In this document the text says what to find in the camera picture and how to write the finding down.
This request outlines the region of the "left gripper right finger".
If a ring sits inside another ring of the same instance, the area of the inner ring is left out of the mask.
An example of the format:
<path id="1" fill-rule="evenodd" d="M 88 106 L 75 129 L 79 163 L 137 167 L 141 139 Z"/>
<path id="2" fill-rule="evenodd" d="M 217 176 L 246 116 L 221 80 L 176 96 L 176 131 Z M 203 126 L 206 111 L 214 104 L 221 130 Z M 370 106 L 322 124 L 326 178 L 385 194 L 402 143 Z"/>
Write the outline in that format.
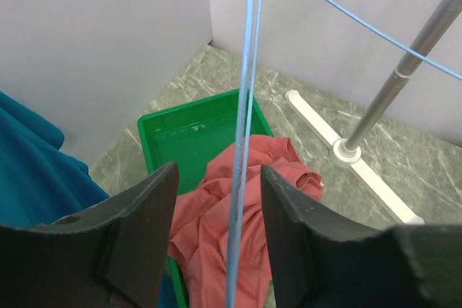
<path id="1" fill-rule="evenodd" d="M 317 202 L 275 169 L 261 200 L 278 307 L 459 307 L 461 227 L 383 231 Z"/>

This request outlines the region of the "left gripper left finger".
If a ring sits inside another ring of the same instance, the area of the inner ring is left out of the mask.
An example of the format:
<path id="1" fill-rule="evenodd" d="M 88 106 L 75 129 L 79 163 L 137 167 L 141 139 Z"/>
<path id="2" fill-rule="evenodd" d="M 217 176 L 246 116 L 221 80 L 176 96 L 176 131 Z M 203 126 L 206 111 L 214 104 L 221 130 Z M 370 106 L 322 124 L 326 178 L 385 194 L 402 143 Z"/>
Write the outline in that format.
<path id="1" fill-rule="evenodd" d="M 176 163 L 52 224 L 1 227 L 3 307 L 155 307 L 178 192 Z"/>

